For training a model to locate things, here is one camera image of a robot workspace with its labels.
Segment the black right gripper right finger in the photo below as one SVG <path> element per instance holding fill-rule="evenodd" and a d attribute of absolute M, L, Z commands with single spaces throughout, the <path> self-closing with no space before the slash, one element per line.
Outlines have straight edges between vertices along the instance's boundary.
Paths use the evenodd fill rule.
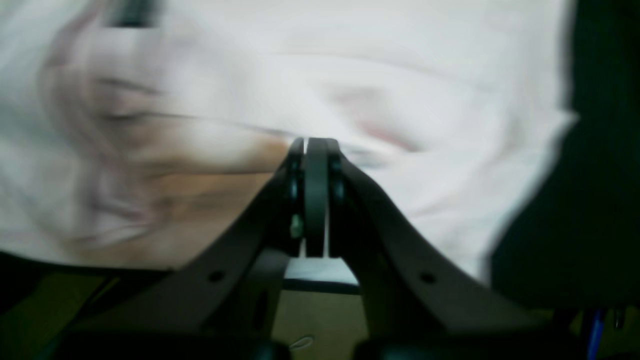
<path fill-rule="evenodd" d="M 341 258 L 370 338 L 355 360 L 578 360 L 574 337 L 476 282 L 429 244 L 334 139 L 304 155 L 308 256 Z"/>

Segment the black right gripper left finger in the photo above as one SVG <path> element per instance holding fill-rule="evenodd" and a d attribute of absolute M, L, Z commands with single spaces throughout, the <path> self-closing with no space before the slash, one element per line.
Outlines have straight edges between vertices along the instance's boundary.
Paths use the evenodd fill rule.
<path fill-rule="evenodd" d="M 112 309 L 77 322 L 57 360 L 289 360 L 271 339 L 282 281 L 300 250 L 304 140 L 195 260 Z"/>

